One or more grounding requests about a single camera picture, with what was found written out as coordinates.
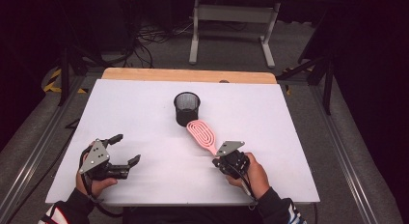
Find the black mesh cup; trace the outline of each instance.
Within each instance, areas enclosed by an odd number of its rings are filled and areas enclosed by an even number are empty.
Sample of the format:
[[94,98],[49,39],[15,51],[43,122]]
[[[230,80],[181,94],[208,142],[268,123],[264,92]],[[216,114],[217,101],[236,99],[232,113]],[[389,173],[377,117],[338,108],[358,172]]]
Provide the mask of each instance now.
[[183,92],[175,97],[174,105],[177,110],[177,123],[187,126],[189,122],[199,119],[199,105],[201,100],[191,92]]

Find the metal frame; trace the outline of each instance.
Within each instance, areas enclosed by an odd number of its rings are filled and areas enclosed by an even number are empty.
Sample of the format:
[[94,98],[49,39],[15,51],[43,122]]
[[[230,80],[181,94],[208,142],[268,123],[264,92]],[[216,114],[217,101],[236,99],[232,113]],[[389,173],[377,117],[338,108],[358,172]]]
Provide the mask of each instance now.
[[15,179],[12,187],[4,198],[0,206],[0,223],[6,223],[10,218],[10,215],[14,211],[15,206],[19,202],[21,195],[24,192],[25,187],[33,177],[37,167],[40,164],[40,161],[51,144],[52,138],[56,132],[56,128],[62,120],[63,115],[65,114],[70,102],[74,98],[76,92],[80,88],[84,76],[77,76],[74,78],[67,100],[63,105],[58,106],[55,110],[51,121],[48,123],[48,126],[45,128],[44,133],[42,134],[39,142],[36,147],[33,149],[32,153],[28,157],[25,164],[21,167],[17,178]]
[[377,224],[378,221],[375,217],[372,207],[370,206],[361,181],[359,180],[359,177],[356,174],[351,161],[349,160],[348,154],[345,150],[344,144],[342,143],[337,127],[331,119],[331,116],[327,115],[325,108],[322,106],[322,94],[320,93],[317,86],[311,86],[310,90],[314,96],[314,101],[317,104],[325,125],[328,127],[328,131],[331,135],[331,140],[334,145],[335,155],[340,163],[343,174],[345,175],[346,181],[357,204],[358,210],[365,223]]
[[265,34],[260,36],[259,39],[267,66],[273,69],[275,63],[273,56],[271,55],[269,41],[274,24],[276,23],[279,9],[280,3],[274,4],[274,8],[248,8],[200,5],[199,0],[195,0],[195,6],[193,9],[193,37],[190,46],[189,64],[195,65],[198,61],[199,20],[237,21],[268,24]]

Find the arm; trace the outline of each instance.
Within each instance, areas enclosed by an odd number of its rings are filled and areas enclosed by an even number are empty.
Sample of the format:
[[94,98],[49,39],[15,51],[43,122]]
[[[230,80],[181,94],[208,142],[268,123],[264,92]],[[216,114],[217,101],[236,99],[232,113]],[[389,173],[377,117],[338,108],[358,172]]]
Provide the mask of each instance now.
[[[281,199],[270,187],[264,168],[256,161],[253,154],[246,154],[250,159],[248,179],[255,198],[259,201],[258,209],[264,223],[307,223],[295,208],[291,199]],[[226,176],[229,184],[241,187],[241,179]]]
[[[105,179],[103,181],[93,181],[92,192],[94,197],[98,197],[102,190],[117,183],[116,179]],[[90,223],[88,215],[93,211],[94,203],[87,195],[87,191],[82,183],[79,173],[76,175],[76,187],[66,202],[55,203],[50,210],[42,217],[42,223]]]

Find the wooden table edge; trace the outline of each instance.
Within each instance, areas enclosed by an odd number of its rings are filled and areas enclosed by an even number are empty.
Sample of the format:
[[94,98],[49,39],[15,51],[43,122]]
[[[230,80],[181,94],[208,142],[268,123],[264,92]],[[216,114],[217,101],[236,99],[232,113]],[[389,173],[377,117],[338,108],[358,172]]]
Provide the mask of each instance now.
[[108,68],[102,79],[277,84],[271,72]]

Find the table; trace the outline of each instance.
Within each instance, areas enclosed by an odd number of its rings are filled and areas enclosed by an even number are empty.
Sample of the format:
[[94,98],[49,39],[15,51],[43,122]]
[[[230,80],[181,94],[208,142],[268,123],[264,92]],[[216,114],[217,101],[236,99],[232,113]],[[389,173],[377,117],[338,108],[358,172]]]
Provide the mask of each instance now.
[[[231,83],[215,83],[220,80]],[[215,132],[217,147],[225,140],[245,141],[240,151],[255,154],[281,196],[297,203],[319,202],[281,87],[275,83],[267,72],[107,69],[93,88],[45,202],[67,199],[88,143],[122,133],[123,140],[107,149],[110,162],[124,164],[136,154],[141,161],[127,180],[102,193],[105,204],[249,205],[251,199],[226,182],[212,165],[212,156],[176,123],[173,99],[182,91],[201,98],[199,117]]]
[[280,3],[275,3],[273,8],[249,8],[223,5],[201,4],[200,0],[195,0],[193,9],[193,36],[190,47],[189,63],[197,63],[199,48],[199,20],[218,20],[235,22],[266,23],[265,34],[259,37],[261,48],[266,64],[269,68],[274,68],[275,63],[269,46],[271,33],[277,20]]

